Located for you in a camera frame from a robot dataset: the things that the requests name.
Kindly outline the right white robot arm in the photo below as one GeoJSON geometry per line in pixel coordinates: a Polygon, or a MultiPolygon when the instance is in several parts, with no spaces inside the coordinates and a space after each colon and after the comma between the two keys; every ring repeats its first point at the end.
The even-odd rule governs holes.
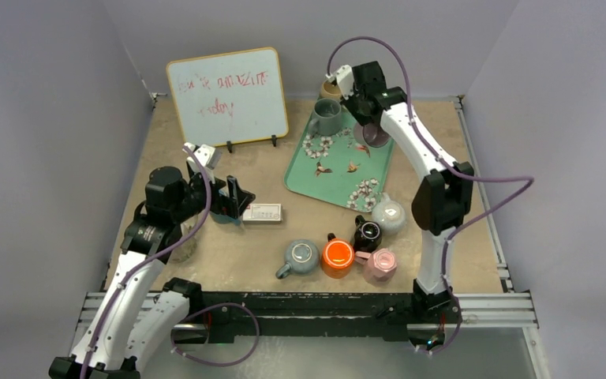
{"type": "Polygon", "coordinates": [[[365,141],[377,146],[380,138],[392,139],[420,179],[411,203],[414,221],[422,231],[411,310],[417,319],[430,321],[451,302],[452,238],[471,209],[474,169],[440,146],[417,117],[406,92],[387,86],[378,62],[343,65],[327,79],[336,83],[342,105],[366,129],[365,141]]]}

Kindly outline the cream white mug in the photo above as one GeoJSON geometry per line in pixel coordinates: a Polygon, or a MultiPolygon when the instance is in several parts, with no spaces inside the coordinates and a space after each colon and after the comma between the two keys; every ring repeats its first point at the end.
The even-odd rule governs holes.
{"type": "MultiPolygon", "coordinates": [[[[192,229],[195,227],[197,220],[198,217],[195,216],[181,224],[181,238],[187,237],[190,234],[192,229]]],[[[197,243],[197,236],[187,239],[182,245],[171,253],[169,263],[172,265],[181,265],[186,262],[195,253],[197,243]]]]}

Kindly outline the beige brown mug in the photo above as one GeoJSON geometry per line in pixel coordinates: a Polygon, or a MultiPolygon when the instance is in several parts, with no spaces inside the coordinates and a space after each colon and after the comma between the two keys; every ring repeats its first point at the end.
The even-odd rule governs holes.
{"type": "Polygon", "coordinates": [[[324,81],[320,86],[319,97],[324,99],[334,99],[340,101],[342,93],[336,84],[324,81]]]}

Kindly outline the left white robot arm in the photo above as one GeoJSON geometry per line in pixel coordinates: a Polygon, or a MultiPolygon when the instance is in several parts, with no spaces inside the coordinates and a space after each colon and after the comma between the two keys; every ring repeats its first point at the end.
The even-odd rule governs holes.
{"type": "Polygon", "coordinates": [[[174,249],[193,237],[215,210],[225,210],[226,181],[197,163],[184,180],[176,167],[160,167],[149,176],[146,198],[125,231],[113,280],[80,342],[66,357],[50,364],[51,378],[140,378],[154,350],[173,327],[193,323],[211,311],[237,308],[236,302],[212,302],[198,283],[173,278],[165,283],[154,307],[138,315],[153,281],[174,249]]]}

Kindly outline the blue teal mug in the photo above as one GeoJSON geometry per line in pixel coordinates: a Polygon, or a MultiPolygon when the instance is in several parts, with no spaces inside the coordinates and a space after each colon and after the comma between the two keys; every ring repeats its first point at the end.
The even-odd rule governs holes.
{"type": "Polygon", "coordinates": [[[211,218],[218,224],[233,224],[236,226],[241,225],[240,216],[236,216],[234,212],[228,214],[222,212],[210,212],[211,218]]]}

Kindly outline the grey mug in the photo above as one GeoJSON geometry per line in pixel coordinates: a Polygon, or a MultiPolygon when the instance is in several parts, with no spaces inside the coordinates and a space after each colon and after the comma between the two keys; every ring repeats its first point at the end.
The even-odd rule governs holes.
{"type": "Polygon", "coordinates": [[[318,99],[307,126],[311,137],[329,137],[342,128],[342,105],[335,99],[318,99]]]}

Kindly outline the mauve purple mug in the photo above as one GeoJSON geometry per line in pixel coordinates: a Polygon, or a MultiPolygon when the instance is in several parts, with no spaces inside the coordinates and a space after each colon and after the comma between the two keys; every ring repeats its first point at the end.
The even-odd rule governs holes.
{"type": "Polygon", "coordinates": [[[379,125],[368,123],[363,126],[358,122],[353,127],[353,138],[358,144],[373,148],[381,148],[391,140],[391,136],[379,125]]]}

